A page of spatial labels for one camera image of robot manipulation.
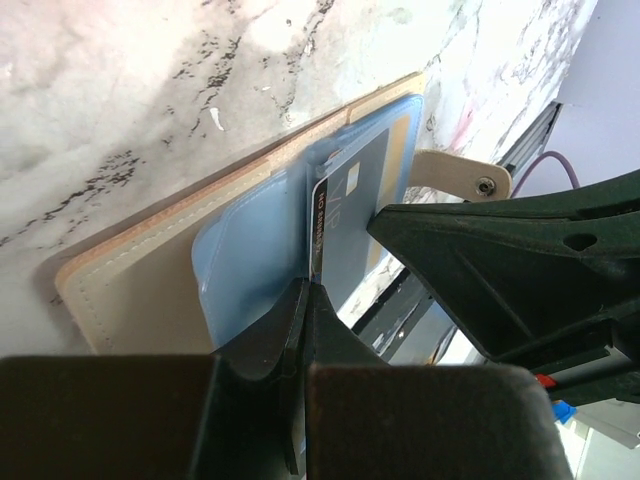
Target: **white marble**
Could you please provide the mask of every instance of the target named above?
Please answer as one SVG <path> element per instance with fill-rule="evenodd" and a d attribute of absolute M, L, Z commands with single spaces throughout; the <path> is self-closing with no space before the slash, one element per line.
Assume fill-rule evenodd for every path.
<path fill-rule="evenodd" d="M 496 160 L 556 95 L 594 5 L 4 0 L 0 355 L 88 351 L 53 286 L 78 242 L 413 71 L 421 146 Z M 378 287 L 398 266 L 380 268 Z"/>

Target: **purple cable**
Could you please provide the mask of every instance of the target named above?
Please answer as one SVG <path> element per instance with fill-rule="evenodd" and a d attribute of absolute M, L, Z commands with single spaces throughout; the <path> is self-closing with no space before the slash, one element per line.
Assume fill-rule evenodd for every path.
<path fill-rule="evenodd" d="M 529 175 L 531 175 L 531 173 L 535 170 L 538 164 L 547 157 L 553 157 L 562 164 L 565 171 L 567 172 L 567 175 L 569 175 L 569 180 L 571 180 L 571 187 L 573 187 L 574 189 L 580 188 L 580 182 L 578 181 L 576 172 L 573 170 L 573 167 L 571 166 L 571 162 L 567 160 L 567 157 L 562 155 L 560 152 L 549 150 L 548 152 L 541 153 L 540 156 L 538 156 L 538 158 L 536 158 L 531 163 L 531 165 L 529 165 L 529 168 L 527 168 L 527 171 L 524 172 L 524 175 L 522 175 L 522 178 L 518 180 L 518 183 L 513 189 L 513 192 L 511 192 L 512 198 L 515 197 L 518 194 L 518 192 L 520 192 L 520 189 L 522 189 L 524 182 L 527 180 L 527 178 L 529 178 Z"/>

